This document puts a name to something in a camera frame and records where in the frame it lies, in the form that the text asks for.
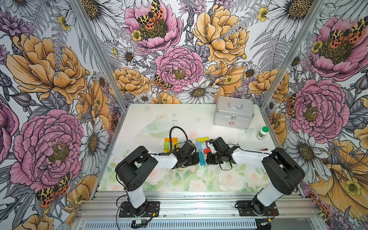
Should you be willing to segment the light blue block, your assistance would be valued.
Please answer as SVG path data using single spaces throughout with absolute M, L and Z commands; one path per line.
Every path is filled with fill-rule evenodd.
M 202 150 L 203 150 L 203 148 L 202 148 L 202 143 L 201 143 L 200 141 L 198 141 L 198 142 L 196 143 L 196 146 L 197 146 L 197 150 L 198 150 L 198 151 L 202 151 Z

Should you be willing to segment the teal block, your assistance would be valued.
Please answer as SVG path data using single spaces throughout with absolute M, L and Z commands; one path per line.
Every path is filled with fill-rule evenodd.
M 201 166 L 205 166 L 206 165 L 206 160 L 204 157 L 204 153 L 202 151 L 198 152 L 198 157 L 199 157 L 199 162 Z

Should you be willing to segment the red block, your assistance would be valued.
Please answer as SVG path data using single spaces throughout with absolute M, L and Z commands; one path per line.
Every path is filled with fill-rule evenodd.
M 204 154 L 212 153 L 210 148 L 203 149 Z

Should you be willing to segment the orange block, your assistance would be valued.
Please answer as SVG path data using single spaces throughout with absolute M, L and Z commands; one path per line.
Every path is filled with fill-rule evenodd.
M 165 142 L 170 142 L 170 141 L 172 141 L 172 142 L 178 142 L 178 138 L 165 138 L 165 140 L 164 140 Z

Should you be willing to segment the lime green block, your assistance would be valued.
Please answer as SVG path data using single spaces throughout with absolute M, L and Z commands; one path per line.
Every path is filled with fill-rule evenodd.
M 164 151 L 169 151 L 170 150 L 170 143 L 168 141 L 164 142 Z

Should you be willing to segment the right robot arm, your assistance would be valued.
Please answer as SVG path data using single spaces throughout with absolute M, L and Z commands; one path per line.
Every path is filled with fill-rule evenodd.
M 292 194 L 305 177 L 305 171 L 283 148 L 275 148 L 270 153 L 244 150 L 238 145 L 225 143 L 221 137 L 210 139 L 209 144 L 213 146 L 215 152 L 208 154 L 207 164 L 251 165 L 263 169 L 270 179 L 270 183 L 251 201 L 236 202 L 234 206 L 240 216 L 277 216 L 275 201 L 284 195 Z

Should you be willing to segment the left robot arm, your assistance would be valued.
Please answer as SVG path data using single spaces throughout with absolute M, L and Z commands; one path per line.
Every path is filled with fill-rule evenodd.
M 199 153 L 192 141 L 167 153 L 154 153 L 144 146 L 137 147 L 115 168 L 117 180 L 126 189 L 128 205 L 122 208 L 136 217 L 142 217 L 148 201 L 143 184 L 154 170 L 180 169 L 199 164 Z

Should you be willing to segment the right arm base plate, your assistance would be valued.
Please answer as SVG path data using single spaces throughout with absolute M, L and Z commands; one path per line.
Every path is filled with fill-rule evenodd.
M 234 207 L 238 210 L 241 217 L 275 217 L 279 215 L 275 202 L 266 207 L 258 201 L 239 200 Z

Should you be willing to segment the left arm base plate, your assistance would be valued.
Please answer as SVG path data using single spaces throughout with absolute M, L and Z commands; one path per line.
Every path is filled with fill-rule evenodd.
M 129 201 L 124 201 L 120 206 L 118 216 L 120 218 L 156 218 L 159 216 L 160 205 L 159 201 L 146 201 L 139 208 L 134 208 Z

